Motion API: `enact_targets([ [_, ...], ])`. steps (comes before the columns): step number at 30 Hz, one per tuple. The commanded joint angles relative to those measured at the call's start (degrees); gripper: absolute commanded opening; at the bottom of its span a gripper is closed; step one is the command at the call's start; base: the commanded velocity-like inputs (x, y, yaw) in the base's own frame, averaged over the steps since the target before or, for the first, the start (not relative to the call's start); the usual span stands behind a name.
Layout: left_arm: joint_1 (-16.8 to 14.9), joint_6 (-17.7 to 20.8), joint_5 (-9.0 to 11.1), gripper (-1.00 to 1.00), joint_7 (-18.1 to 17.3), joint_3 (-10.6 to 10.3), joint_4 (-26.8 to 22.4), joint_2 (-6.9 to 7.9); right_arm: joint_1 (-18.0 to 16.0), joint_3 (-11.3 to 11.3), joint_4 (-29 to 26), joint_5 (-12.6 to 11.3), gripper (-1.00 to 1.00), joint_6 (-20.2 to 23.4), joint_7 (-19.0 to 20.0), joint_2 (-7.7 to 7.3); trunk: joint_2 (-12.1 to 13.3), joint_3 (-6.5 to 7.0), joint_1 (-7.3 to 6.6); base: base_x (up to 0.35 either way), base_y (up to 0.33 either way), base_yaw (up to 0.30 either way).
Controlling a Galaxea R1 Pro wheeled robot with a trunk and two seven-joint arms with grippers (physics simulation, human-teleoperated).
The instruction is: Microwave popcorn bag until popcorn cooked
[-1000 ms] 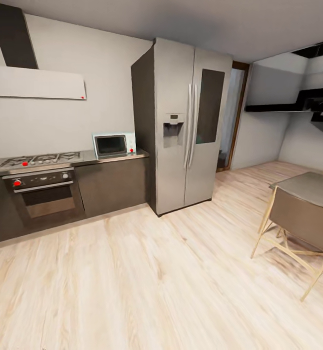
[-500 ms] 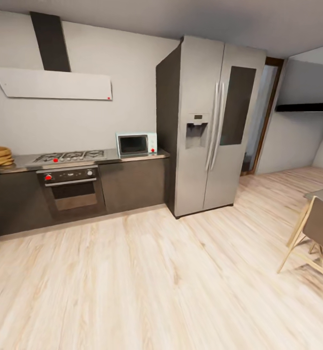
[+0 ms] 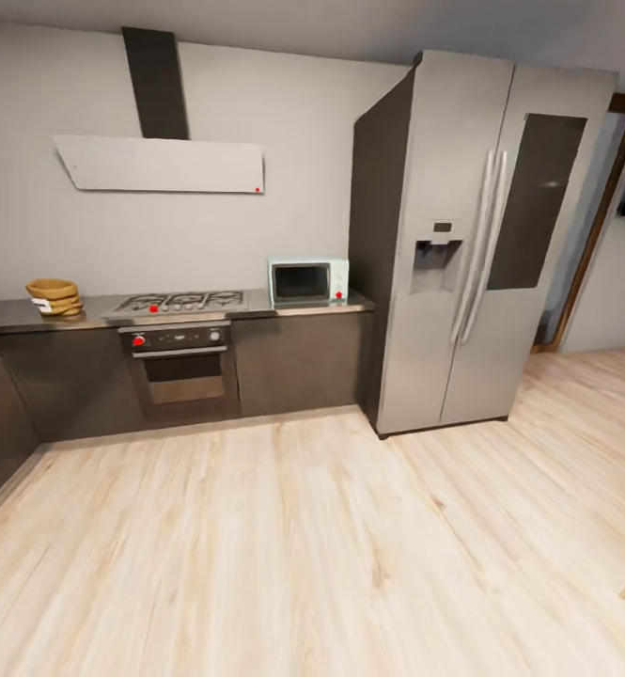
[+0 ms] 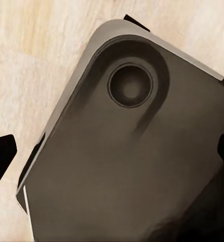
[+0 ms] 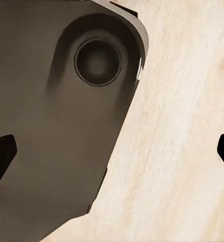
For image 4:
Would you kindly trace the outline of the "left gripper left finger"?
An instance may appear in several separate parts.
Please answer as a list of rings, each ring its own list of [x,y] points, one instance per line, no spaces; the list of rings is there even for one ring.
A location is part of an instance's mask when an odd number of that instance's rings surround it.
[[[17,154],[15,138],[12,134],[0,137],[0,180]]]

